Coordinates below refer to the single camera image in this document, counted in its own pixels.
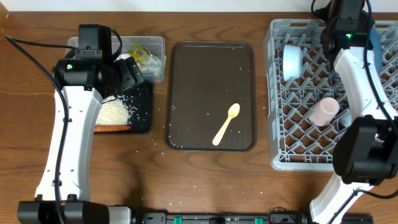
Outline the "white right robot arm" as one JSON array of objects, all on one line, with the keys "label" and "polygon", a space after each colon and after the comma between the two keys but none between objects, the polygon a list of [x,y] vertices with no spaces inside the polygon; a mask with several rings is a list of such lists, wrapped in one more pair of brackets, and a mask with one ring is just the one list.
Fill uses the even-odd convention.
[{"label": "white right robot arm", "polygon": [[352,123],[333,150],[334,173],[310,203],[312,223],[341,223],[363,194],[397,175],[397,111],[382,87],[374,61],[369,1],[331,0],[314,16],[326,23],[323,50],[345,89]]}]

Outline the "pink plastic cup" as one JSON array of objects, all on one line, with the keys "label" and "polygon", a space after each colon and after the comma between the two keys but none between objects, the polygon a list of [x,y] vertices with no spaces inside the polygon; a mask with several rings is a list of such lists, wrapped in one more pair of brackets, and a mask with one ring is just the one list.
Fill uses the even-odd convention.
[{"label": "pink plastic cup", "polygon": [[313,113],[308,119],[314,125],[325,126],[336,116],[339,109],[340,105],[336,99],[326,97],[313,105]]}]

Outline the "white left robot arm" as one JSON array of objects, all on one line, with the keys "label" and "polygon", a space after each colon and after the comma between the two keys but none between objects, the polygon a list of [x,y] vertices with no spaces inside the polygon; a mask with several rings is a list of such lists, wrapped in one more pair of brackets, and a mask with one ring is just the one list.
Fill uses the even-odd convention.
[{"label": "white left robot arm", "polygon": [[100,24],[82,24],[78,45],[48,72],[20,47],[55,87],[55,121],[49,156],[33,201],[19,203],[21,223],[136,223],[126,205],[107,206],[90,200],[90,159],[95,124],[103,100],[143,82],[138,67],[116,65],[122,52],[112,50],[117,32]]}]

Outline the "light blue rice bowl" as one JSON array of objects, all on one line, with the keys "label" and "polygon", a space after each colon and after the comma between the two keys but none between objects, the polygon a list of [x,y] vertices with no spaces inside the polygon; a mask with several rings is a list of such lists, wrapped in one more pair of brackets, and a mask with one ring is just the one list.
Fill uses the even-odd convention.
[{"label": "light blue rice bowl", "polygon": [[302,50],[294,45],[285,45],[282,59],[282,71],[284,81],[297,79],[301,75],[302,69]]}]

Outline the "light blue plastic cup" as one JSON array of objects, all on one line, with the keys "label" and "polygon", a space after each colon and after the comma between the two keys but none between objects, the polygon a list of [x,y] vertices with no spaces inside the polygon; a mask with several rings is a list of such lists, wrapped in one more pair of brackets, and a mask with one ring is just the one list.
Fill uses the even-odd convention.
[{"label": "light blue plastic cup", "polygon": [[348,127],[351,125],[352,123],[352,117],[351,117],[351,113],[349,111],[345,112],[341,117],[340,117],[340,123],[344,126],[344,127]]}]

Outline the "dark blue bowl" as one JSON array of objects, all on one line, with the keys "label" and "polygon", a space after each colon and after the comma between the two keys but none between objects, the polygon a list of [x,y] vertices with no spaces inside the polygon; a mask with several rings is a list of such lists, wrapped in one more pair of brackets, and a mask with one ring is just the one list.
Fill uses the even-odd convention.
[{"label": "dark blue bowl", "polygon": [[370,41],[373,45],[375,68],[376,68],[377,74],[380,75],[381,69],[382,69],[382,46],[381,46],[380,36],[377,33],[377,30],[375,27],[373,27],[371,29]]}]

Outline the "green snack wrapper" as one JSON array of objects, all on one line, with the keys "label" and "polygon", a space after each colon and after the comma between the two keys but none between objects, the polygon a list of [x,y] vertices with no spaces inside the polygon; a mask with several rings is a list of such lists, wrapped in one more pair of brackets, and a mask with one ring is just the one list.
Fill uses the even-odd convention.
[{"label": "green snack wrapper", "polygon": [[156,71],[162,66],[160,58],[139,45],[134,45],[133,48],[128,51],[128,54],[134,58],[137,64],[139,64],[141,70]]}]

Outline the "orange carrot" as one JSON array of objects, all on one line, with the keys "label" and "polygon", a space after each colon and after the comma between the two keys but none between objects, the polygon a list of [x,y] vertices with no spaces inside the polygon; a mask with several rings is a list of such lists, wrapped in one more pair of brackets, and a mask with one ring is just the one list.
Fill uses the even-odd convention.
[{"label": "orange carrot", "polygon": [[115,133],[129,130],[131,127],[128,125],[96,125],[96,133]]}]

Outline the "yellow plastic spoon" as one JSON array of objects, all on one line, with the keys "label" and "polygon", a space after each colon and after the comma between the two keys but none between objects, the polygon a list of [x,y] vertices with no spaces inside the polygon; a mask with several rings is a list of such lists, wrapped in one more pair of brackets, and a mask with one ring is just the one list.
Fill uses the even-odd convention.
[{"label": "yellow plastic spoon", "polygon": [[217,132],[217,134],[215,135],[215,137],[212,140],[212,144],[214,146],[218,146],[227,130],[227,127],[229,125],[229,123],[231,122],[231,120],[235,117],[237,117],[237,115],[240,112],[240,105],[239,103],[234,103],[233,105],[231,105],[231,107],[228,110],[228,117],[226,119],[226,121],[223,123],[222,127],[220,127],[219,131]]}]

